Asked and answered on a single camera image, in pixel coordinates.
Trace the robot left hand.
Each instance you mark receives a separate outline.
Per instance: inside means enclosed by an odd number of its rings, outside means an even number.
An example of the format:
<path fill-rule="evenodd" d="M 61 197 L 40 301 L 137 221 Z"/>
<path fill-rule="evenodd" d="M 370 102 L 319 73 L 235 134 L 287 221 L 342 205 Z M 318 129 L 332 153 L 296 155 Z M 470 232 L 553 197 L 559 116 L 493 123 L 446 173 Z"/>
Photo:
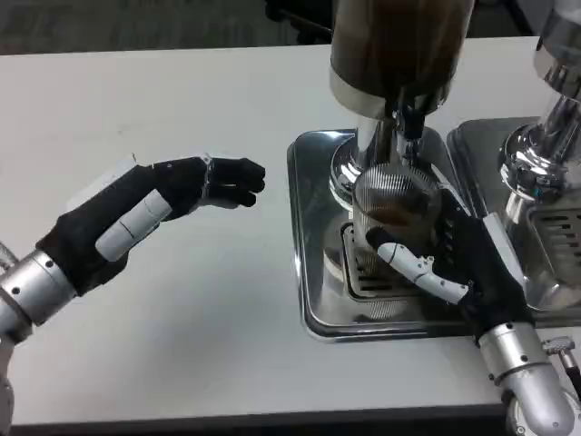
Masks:
<path fill-rule="evenodd" d="M 201 206 L 252 207 L 265 169 L 247 159 L 188 157 L 139 164 L 61 215 L 36 245 L 79 296 L 120 273 L 128 252 L 161 223 Z"/>

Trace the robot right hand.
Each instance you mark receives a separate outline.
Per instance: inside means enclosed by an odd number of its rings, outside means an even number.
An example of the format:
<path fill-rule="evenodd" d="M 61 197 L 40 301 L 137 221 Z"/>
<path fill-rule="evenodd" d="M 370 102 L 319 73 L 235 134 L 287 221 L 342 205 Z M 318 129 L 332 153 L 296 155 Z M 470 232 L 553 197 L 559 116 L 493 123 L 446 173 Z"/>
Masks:
<path fill-rule="evenodd" d="M 459 308 L 476 341 L 501 325 L 536 326 L 523 284 L 507 268 L 485 220 L 473 216 L 448 188 L 436 220 L 433 256 L 410 250 L 375 226 L 366 240 L 379 258 L 424 292 Z"/>

